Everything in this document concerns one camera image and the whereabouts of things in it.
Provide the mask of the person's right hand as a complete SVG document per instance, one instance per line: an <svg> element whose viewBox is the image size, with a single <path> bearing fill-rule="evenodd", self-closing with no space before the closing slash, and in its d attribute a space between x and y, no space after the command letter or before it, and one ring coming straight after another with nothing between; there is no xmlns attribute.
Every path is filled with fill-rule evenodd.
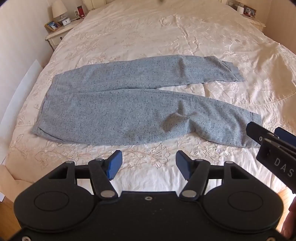
<svg viewBox="0 0 296 241"><path fill-rule="evenodd" d="M289 207L289 213L283 223L281 234L285 238L291 238L295 234L295 219L296 219L296 197L293 199Z"/></svg>

